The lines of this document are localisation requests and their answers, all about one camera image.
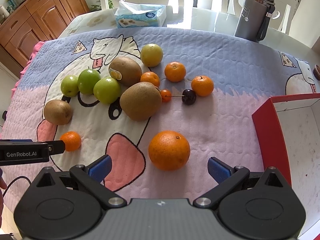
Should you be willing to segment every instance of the red box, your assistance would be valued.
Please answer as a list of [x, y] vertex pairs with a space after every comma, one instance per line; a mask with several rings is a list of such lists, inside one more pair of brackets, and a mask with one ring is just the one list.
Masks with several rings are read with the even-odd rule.
[[303, 234], [320, 220], [320, 94], [271, 97], [252, 119], [264, 168], [277, 167], [306, 210]]

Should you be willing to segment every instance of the kiwi fruit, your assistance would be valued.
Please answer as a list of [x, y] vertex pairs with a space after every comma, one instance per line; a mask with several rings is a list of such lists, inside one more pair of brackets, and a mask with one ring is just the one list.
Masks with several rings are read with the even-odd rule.
[[122, 110], [134, 121], [144, 121], [153, 116], [162, 103], [160, 91], [149, 82], [129, 87], [120, 97]]
[[129, 57], [116, 57], [109, 65], [109, 74], [119, 83], [130, 87], [140, 81], [142, 70], [139, 64]]
[[49, 123], [65, 125], [70, 122], [73, 109], [67, 102], [54, 99], [44, 106], [43, 115]]

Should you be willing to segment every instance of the cabinet door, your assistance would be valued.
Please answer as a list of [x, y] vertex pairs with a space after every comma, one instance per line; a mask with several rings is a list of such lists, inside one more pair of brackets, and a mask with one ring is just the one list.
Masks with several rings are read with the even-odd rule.
[[0, 59], [1, 63], [5, 65], [7, 69], [20, 78], [20, 72], [23, 70], [23, 67], [7, 51], [5, 51], [2, 46], [0, 46]]
[[0, 44], [5, 47], [17, 30], [28, 20], [30, 13], [25, 6], [19, 7], [0, 26]]
[[89, 8], [85, 0], [60, 0], [60, 2], [71, 21], [77, 16], [89, 12]]
[[70, 23], [59, 0], [48, 0], [32, 17], [49, 40], [58, 38]]
[[30, 17], [12, 36], [4, 47], [6, 51], [23, 67], [27, 65], [33, 47], [39, 41], [46, 41], [47, 37], [40, 30], [34, 19]]

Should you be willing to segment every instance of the human hand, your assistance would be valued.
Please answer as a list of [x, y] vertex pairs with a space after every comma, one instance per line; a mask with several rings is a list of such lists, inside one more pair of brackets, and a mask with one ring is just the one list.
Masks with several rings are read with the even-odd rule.
[[[4, 182], [2, 177], [0, 179], [0, 188], [7, 189], [7, 184]], [[0, 227], [2, 225], [2, 211], [3, 211], [3, 196], [2, 196], [2, 193], [1, 193], [1, 196], [0, 196], [0, 214], [1, 214], [1, 216], [0, 216]]]

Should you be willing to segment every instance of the cartoon pink tongue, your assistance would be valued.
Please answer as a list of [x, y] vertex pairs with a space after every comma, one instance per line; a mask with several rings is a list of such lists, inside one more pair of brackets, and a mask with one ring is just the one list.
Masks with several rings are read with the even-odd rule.
[[92, 68], [102, 67], [102, 60], [103, 60], [103, 57], [93, 60]]
[[112, 159], [112, 170], [104, 179], [105, 186], [119, 190], [135, 181], [146, 167], [142, 152], [122, 134], [114, 134], [106, 148], [106, 154]]
[[57, 126], [44, 119], [37, 128], [37, 139], [39, 142], [52, 141], [56, 134]]
[[312, 89], [312, 93], [316, 93], [316, 85], [310, 85], [311, 86], [311, 89]]

